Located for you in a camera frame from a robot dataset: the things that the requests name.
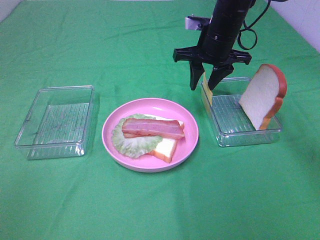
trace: black cable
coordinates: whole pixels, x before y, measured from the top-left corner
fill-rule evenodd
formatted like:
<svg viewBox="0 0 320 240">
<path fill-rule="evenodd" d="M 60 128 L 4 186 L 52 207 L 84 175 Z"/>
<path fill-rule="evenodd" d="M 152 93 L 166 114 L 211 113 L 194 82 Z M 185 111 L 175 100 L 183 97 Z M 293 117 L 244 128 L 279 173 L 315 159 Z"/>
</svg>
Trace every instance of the black cable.
<svg viewBox="0 0 320 240">
<path fill-rule="evenodd" d="M 238 45 L 240 46 L 240 48 L 242 48 L 243 50 L 250 50 L 250 49 L 253 49 L 257 43 L 258 43 L 258 35 L 256 33 L 255 30 L 252 29 L 253 25 L 255 25 L 259 20 L 260 18 L 262 18 L 262 16 L 267 12 L 269 6 L 270 6 L 270 3 L 271 3 L 271 0 L 268 0 L 268 3 L 265 7 L 265 9 L 263 10 L 263 12 L 256 18 L 256 20 L 253 21 L 253 23 L 251 23 L 249 26 L 247 26 L 246 24 L 246 21 L 244 20 L 243 21 L 243 27 L 244 29 L 240 29 L 239 31 L 239 34 L 238 34 L 238 38 L 237 38 L 237 42 L 238 42 Z M 242 35 L 242 32 L 244 31 L 249 31 L 249 32 L 252 32 L 254 33 L 254 36 L 255 36 L 255 40 L 254 40 L 254 43 L 251 47 L 245 47 L 242 42 L 241 42 L 241 35 Z"/>
</svg>

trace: bacon slice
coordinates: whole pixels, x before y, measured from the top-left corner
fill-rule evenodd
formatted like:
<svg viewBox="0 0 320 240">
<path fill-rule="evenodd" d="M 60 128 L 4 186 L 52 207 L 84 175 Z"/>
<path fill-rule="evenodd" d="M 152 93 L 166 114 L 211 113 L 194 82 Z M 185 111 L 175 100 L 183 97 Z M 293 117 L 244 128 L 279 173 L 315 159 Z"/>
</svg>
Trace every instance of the bacon slice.
<svg viewBox="0 0 320 240">
<path fill-rule="evenodd" d="M 185 136 L 177 120 L 155 120 L 128 118 L 122 125 L 124 137 L 161 136 L 168 139 L 181 139 Z"/>
</svg>

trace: clear plastic container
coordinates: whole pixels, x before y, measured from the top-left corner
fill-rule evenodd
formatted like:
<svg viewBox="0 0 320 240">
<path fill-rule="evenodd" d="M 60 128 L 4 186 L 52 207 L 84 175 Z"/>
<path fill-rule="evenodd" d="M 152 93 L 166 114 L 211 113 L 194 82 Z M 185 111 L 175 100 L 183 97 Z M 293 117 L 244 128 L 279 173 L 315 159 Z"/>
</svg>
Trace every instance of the clear plastic container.
<svg viewBox="0 0 320 240">
<path fill-rule="evenodd" d="M 203 78 L 202 101 L 221 147 L 269 144 L 279 139 L 282 126 L 276 116 L 266 130 L 255 130 L 239 104 L 250 80 L 249 77 L 225 78 L 212 92 L 205 85 L 206 78 Z"/>
<path fill-rule="evenodd" d="M 82 156 L 94 108 L 93 86 L 40 89 L 14 146 L 28 160 Z"/>
</svg>

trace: white bread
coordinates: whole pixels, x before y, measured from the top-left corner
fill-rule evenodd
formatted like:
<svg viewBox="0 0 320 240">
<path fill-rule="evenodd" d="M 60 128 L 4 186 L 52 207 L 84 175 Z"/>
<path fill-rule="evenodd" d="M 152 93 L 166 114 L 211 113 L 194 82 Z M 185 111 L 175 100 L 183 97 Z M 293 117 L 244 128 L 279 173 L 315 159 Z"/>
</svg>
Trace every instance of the white bread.
<svg viewBox="0 0 320 240">
<path fill-rule="evenodd" d="M 275 65 L 262 64 L 239 100 L 256 130 L 267 129 L 287 93 L 287 81 Z"/>
<path fill-rule="evenodd" d="M 149 117 L 154 117 L 157 120 L 173 120 L 173 119 L 167 119 L 167 118 L 155 116 L 155 115 L 149 115 L 149 114 L 145 114 L 145 115 L 149 116 Z M 180 126 L 183 128 L 184 122 L 180 121 L 180 120 L 178 120 L 178 121 L 180 123 Z M 147 154 L 155 156 L 156 158 L 161 159 L 161 160 L 165 161 L 166 163 L 171 163 L 172 157 L 175 153 L 178 141 L 179 140 L 177 140 L 177 139 L 171 139 L 171 138 L 164 137 L 162 139 L 162 141 L 158 143 L 156 148 L 154 150 L 152 150 L 151 152 L 148 152 Z"/>
</svg>

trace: green cloth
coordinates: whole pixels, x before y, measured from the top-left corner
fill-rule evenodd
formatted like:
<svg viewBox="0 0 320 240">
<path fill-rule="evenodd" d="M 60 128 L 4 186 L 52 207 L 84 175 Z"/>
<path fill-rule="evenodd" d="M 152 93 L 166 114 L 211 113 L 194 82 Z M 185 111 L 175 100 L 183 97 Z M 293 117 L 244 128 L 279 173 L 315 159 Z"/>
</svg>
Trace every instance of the green cloth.
<svg viewBox="0 0 320 240">
<path fill-rule="evenodd" d="M 214 4 L 23 1 L 0 23 L 0 239 L 320 239 L 320 55 L 270 8 L 254 26 L 251 63 L 231 76 L 262 63 L 284 72 L 283 132 L 272 144 L 219 147 L 189 64 L 172 58 L 199 38 L 184 17 L 209 17 Z M 256 1 L 247 23 L 265 5 Z M 37 91 L 80 85 L 99 102 L 90 151 L 26 160 L 14 141 Z M 149 97 L 184 106 L 199 126 L 192 155 L 160 173 L 120 166 L 101 140 L 114 109 Z"/>
</svg>

